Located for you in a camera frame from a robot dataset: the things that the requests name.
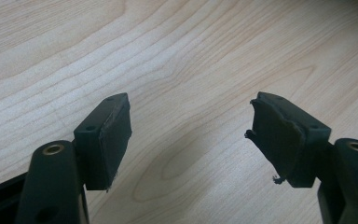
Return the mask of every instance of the wood grain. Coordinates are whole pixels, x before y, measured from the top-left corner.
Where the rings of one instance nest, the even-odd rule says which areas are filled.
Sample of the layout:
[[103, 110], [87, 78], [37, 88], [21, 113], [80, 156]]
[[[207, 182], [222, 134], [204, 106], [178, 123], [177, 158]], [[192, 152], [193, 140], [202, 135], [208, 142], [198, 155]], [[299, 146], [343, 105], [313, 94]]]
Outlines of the wood grain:
[[93, 223], [321, 223], [243, 138], [279, 94], [358, 138], [358, 1], [0, 1], [0, 182], [106, 96], [133, 135]]

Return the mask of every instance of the metal screw insert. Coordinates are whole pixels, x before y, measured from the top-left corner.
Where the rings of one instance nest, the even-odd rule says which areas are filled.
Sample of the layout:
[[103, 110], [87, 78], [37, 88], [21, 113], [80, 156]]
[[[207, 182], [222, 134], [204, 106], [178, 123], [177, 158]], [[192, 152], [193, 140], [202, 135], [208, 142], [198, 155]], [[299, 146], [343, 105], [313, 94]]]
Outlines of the metal screw insert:
[[57, 145], [51, 145], [48, 147], [45, 147], [45, 149], [43, 149], [43, 154], [46, 156], [51, 156], [57, 153], [60, 153], [61, 151], [63, 151], [65, 147], [61, 144], [57, 144]]

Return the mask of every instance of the light wood grain surface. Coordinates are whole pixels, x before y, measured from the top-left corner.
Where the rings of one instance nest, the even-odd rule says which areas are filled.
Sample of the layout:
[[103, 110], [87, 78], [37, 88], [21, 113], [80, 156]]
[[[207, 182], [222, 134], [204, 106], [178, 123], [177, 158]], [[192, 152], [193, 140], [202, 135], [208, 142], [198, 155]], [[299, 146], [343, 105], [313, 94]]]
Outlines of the light wood grain surface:
[[243, 138], [279, 94], [358, 138], [358, 1], [0, 1], [0, 182], [105, 97], [133, 135], [93, 223], [321, 223]]

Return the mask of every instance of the wooden table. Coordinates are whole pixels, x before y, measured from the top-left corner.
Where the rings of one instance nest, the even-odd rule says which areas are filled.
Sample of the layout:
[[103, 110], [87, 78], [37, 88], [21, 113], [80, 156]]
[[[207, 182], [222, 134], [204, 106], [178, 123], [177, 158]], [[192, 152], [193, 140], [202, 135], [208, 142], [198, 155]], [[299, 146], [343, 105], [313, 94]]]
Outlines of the wooden table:
[[92, 223], [321, 223], [275, 185], [249, 101], [279, 94], [358, 138], [358, 1], [0, 1], [0, 182], [105, 97], [133, 135]]

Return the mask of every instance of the black plastic arm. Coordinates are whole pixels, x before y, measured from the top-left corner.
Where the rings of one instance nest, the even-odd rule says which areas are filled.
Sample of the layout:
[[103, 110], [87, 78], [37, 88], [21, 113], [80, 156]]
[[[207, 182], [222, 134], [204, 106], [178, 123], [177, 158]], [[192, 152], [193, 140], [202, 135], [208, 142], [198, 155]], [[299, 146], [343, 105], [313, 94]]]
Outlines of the black plastic arm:
[[358, 140], [328, 142], [331, 129], [281, 96], [260, 92], [251, 139], [280, 177], [294, 188], [322, 184], [318, 197], [324, 223], [358, 223]]
[[109, 189], [131, 137], [127, 93], [104, 99], [75, 140], [38, 148], [27, 174], [0, 184], [0, 223], [89, 223], [83, 186]]

